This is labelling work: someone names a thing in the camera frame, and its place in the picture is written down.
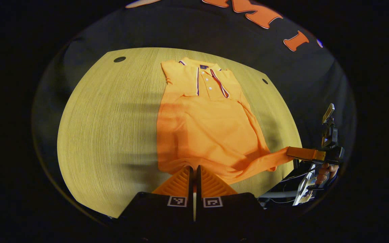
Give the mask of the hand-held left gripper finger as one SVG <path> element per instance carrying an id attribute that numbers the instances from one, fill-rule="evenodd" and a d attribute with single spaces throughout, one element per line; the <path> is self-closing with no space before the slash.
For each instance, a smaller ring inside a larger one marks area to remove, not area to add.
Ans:
<path id="1" fill-rule="evenodd" d="M 251 193 L 237 193 L 216 174 L 198 166 L 196 225 L 199 237 L 262 237 L 264 209 Z"/>
<path id="2" fill-rule="evenodd" d="M 137 193 L 118 218 L 122 237 L 186 237 L 193 223 L 193 168 L 187 166 L 151 193 Z"/>

